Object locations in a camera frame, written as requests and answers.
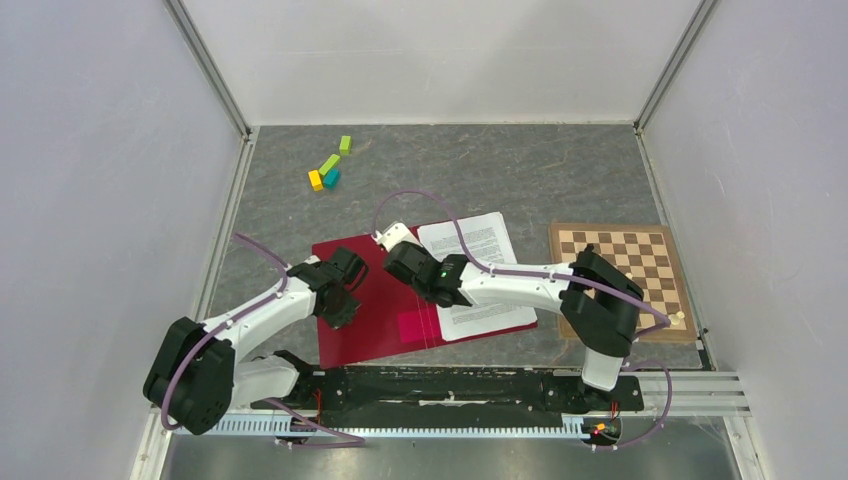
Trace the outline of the red clip file folder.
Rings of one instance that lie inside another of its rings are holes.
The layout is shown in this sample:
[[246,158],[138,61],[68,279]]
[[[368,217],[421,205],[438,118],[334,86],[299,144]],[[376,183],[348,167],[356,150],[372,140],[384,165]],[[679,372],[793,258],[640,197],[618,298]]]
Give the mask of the red clip file folder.
[[345,247],[369,267],[353,293],[361,302],[353,320],[333,329],[317,322],[319,363],[324,369],[442,347],[437,306],[420,299],[383,269],[386,252],[368,234],[316,243],[311,252],[323,260]]

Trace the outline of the printed text paper sheet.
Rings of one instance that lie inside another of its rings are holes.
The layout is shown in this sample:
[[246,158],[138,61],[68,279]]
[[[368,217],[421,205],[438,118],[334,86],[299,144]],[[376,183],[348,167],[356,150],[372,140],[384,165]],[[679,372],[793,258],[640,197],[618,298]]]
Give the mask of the printed text paper sheet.
[[[418,228],[421,244],[438,260],[449,254],[462,254],[462,236],[472,256],[482,263],[514,263],[516,256],[503,215],[499,212],[468,217],[459,221],[460,232],[450,221]],[[531,307],[489,303],[474,307],[438,307],[442,338],[455,342],[514,328],[534,328],[538,317]]]

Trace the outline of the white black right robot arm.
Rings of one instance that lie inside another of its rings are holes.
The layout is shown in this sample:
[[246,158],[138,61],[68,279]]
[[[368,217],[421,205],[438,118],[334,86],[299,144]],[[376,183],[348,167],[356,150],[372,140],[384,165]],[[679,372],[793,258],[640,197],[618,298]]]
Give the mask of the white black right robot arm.
[[592,247],[570,264],[475,264],[466,254],[439,260],[416,241],[380,245],[383,268],[439,307],[504,304],[561,314],[585,347],[580,400],[602,408],[618,393],[619,371],[635,339],[644,291]]

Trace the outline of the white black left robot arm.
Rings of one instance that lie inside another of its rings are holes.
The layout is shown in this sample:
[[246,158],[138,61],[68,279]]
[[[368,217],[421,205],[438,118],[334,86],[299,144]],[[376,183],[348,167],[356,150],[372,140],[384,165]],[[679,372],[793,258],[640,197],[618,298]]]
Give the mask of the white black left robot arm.
[[353,292],[368,266],[345,247],[326,260],[312,256],[296,265],[265,248],[259,252],[277,270],[275,284],[202,322],[182,317],[165,333],[142,387],[143,396],[159,408],[165,430],[201,435],[233,407],[280,399],[301,408],[311,401],[314,383],[292,361],[278,355],[245,358],[302,320],[319,319],[332,328],[349,324],[360,306]]

